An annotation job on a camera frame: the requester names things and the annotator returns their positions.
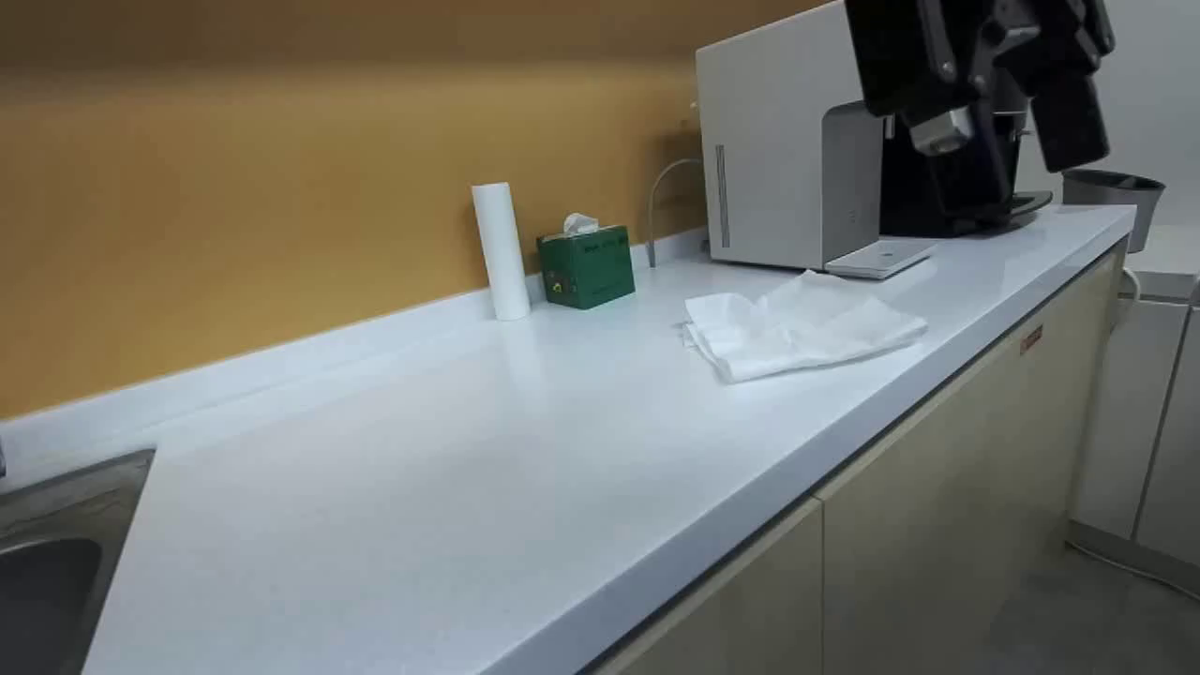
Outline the white paper towel roll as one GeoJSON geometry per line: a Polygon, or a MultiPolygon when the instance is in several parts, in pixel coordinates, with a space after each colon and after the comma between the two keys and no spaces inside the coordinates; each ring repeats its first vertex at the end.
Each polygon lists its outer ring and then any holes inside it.
{"type": "Polygon", "coordinates": [[[521,231],[517,231],[510,189],[475,185],[471,211],[475,211],[475,236],[484,250],[492,306],[499,320],[526,320],[530,282],[526,282],[521,231]]]}

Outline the beige lower cabinet doors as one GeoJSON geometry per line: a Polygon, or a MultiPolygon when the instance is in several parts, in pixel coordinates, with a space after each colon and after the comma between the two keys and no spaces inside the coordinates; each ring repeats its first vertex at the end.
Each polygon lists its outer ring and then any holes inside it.
{"type": "Polygon", "coordinates": [[[597,675],[969,675],[1061,539],[1119,266],[1076,274],[597,675]]]}

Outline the white side cabinet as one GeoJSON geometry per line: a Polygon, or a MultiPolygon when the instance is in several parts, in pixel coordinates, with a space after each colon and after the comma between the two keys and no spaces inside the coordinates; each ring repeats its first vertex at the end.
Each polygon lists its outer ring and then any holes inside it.
{"type": "Polygon", "coordinates": [[[1195,277],[1136,271],[1107,337],[1071,517],[1169,561],[1200,561],[1195,277]]]}

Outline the white water dispenser appliance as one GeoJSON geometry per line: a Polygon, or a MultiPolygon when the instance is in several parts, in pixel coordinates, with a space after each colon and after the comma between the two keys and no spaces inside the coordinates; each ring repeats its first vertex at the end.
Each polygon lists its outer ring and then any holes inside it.
{"type": "Polygon", "coordinates": [[[839,0],[702,44],[697,115],[715,261],[881,282],[931,259],[881,231],[885,122],[839,0]]]}

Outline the stainless steel sink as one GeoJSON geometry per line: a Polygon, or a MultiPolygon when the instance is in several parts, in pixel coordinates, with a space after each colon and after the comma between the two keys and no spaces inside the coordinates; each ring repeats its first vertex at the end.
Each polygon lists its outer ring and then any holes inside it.
{"type": "Polygon", "coordinates": [[[0,675],[81,675],[149,464],[135,449],[0,499],[0,675]]]}

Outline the black coffee machine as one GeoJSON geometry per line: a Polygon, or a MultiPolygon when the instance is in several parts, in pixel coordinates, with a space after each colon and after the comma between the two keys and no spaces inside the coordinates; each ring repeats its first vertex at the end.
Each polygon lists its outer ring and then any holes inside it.
{"type": "Polygon", "coordinates": [[[866,109],[885,122],[881,231],[969,236],[1029,225],[1020,132],[1064,174],[1111,154],[1095,71],[1107,0],[845,0],[866,109]]]}

